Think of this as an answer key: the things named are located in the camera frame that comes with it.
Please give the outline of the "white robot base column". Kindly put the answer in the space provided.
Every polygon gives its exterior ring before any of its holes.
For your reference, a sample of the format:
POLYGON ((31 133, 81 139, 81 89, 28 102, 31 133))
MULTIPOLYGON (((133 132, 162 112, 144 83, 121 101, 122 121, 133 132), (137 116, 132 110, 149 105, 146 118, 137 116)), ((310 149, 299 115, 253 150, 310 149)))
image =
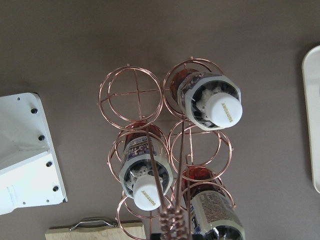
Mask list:
POLYGON ((32 92, 0 98, 0 213, 68 201, 45 110, 32 92))

